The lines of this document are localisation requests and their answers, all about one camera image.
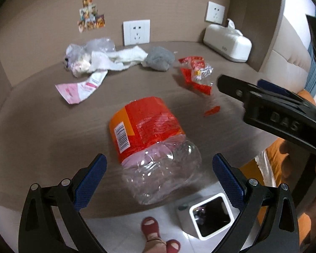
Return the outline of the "white wall socket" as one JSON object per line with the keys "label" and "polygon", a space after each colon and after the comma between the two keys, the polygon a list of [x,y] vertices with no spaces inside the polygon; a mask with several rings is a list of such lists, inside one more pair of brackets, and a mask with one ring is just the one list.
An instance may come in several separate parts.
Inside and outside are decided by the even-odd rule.
{"label": "white wall socket", "polygon": [[224,19],[225,6],[208,2],[205,21],[221,25]]}
{"label": "white wall socket", "polygon": [[124,45],[150,42],[151,21],[149,19],[123,22]]}

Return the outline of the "clear plastic bag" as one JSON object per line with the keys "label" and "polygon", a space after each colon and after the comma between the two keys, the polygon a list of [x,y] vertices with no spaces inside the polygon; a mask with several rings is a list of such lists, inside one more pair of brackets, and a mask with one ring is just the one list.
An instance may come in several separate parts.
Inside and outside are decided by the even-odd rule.
{"label": "clear plastic bag", "polygon": [[84,45],[70,44],[66,49],[64,66],[75,78],[93,73],[92,52],[115,51],[115,43],[110,38],[98,38],[88,41]]}

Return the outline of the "grey crumpled cloth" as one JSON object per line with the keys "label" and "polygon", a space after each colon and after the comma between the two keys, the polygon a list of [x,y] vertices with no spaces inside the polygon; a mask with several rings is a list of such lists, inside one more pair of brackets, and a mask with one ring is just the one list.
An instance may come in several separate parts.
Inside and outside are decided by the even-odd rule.
{"label": "grey crumpled cloth", "polygon": [[147,57],[142,62],[143,67],[156,71],[168,71],[175,61],[175,55],[161,46],[151,48]]}

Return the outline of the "pink white paper wrapper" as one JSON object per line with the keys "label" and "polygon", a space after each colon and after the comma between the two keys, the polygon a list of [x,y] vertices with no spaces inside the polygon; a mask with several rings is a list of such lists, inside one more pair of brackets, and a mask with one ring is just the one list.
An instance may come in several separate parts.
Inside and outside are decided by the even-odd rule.
{"label": "pink white paper wrapper", "polygon": [[85,101],[100,87],[107,74],[107,70],[98,70],[92,73],[86,81],[63,83],[55,87],[69,105],[77,105]]}

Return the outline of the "white square trash bin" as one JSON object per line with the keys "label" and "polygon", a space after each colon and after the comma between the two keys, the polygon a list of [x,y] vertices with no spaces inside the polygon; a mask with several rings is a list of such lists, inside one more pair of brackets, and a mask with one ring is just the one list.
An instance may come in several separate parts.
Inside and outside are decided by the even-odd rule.
{"label": "white square trash bin", "polygon": [[228,199],[222,192],[179,205],[176,213],[181,229],[200,240],[211,239],[234,223]]}

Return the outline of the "white wall socket centre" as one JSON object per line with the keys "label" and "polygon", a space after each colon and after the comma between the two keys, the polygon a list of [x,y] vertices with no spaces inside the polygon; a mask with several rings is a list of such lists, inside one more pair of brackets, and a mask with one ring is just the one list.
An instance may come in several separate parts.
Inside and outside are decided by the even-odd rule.
{"label": "white wall socket centre", "polygon": [[123,22],[124,45],[150,42],[151,21],[149,19]]}

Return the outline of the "beige padded headboard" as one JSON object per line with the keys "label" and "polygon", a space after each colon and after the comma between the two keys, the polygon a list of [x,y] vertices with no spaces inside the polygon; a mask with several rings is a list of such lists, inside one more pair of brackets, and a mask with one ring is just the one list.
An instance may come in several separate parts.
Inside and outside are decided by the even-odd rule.
{"label": "beige padded headboard", "polygon": [[311,67],[311,57],[295,29],[282,18],[274,46],[260,72],[266,79],[291,92],[305,88]]}

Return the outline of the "colourful wall stickers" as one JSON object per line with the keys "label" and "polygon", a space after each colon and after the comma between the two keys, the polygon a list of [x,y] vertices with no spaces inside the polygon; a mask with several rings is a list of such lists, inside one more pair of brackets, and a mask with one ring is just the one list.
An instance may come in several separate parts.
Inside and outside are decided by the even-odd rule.
{"label": "colourful wall stickers", "polygon": [[98,9],[92,0],[82,0],[83,7],[79,9],[80,20],[78,29],[80,33],[102,28],[106,25],[103,14],[98,13]]}

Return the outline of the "crushed plastic bottle orange label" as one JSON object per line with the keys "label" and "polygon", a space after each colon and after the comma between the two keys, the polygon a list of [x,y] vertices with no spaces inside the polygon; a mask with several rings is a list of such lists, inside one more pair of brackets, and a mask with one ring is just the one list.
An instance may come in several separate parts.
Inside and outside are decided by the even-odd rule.
{"label": "crushed plastic bottle orange label", "polygon": [[155,204],[196,180],[199,149],[161,98],[128,103],[113,115],[109,128],[123,181],[139,204]]}

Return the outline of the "white tissue paper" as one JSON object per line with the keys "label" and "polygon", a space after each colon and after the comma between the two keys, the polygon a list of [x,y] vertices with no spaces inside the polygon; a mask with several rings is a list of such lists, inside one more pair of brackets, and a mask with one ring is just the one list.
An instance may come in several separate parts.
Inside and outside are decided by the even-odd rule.
{"label": "white tissue paper", "polygon": [[101,52],[93,51],[91,54],[90,72],[96,70],[123,71],[142,63],[148,56],[141,47],[135,46],[120,51]]}

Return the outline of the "orange bed blanket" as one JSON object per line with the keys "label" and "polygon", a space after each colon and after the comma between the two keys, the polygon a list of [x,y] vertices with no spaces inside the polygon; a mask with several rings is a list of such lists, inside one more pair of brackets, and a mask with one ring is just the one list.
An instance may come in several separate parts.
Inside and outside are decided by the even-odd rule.
{"label": "orange bed blanket", "polygon": [[[283,139],[277,138],[274,143],[265,150],[277,185],[284,182],[284,167],[282,164],[290,162],[288,155],[280,152],[280,146],[283,143]],[[264,183],[261,170],[254,159],[242,166],[240,170],[246,177],[255,178],[260,181],[261,184]],[[306,212],[299,217],[298,224],[300,245],[305,246],[307,243],[304,240],[307,239],[308,236],[312,239],[316,238],[316,199],[307,207]]]}

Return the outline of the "red snack wrapper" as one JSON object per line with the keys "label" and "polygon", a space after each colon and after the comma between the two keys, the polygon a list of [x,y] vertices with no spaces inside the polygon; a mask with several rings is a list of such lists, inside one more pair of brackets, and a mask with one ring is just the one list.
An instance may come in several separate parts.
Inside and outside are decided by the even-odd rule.
{"label": "red snack wrapper", "polygon": [[213,67],[203,57],[197,56],[180,58],[179,63],[185,83],[202,94],[211,95]]}

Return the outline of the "white tissue box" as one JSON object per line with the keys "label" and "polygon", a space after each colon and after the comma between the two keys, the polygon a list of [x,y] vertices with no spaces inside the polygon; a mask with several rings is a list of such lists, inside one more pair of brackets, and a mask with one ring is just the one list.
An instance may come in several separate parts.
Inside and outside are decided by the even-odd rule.
{"label": "white tissue box", "polygon": [[227,26],[209,25],[205,29],[203,43],[232,62],[245,63],[252,49],[252,42],[227,19]]}

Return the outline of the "red slipper foot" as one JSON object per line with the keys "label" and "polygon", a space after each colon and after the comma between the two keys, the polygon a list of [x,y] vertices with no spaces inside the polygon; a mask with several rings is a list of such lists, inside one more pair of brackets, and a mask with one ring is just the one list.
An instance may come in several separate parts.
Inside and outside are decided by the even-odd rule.
{"label": "red slipper foot", "polygon": [[159,224],[153,217],[146,217],[141,222],[141,231],[144,234],[147,242],[155,239],[160,239]]}
{"label": "red slipper foot", "polygon": [[179,253],[181,248],[180,242],[177,240],[169,240],[166,242],[167,253]]}

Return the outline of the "red slipper left foot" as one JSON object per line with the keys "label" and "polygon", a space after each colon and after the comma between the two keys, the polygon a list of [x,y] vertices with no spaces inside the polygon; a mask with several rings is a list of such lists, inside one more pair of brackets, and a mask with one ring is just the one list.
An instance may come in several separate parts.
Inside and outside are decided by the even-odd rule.
{"label": "red slipper left foot", "polygon": [[144,234],[147,242],[155,239],[160,239],[159,224],[153,217],[146,217],[141,222],[141,231]]}

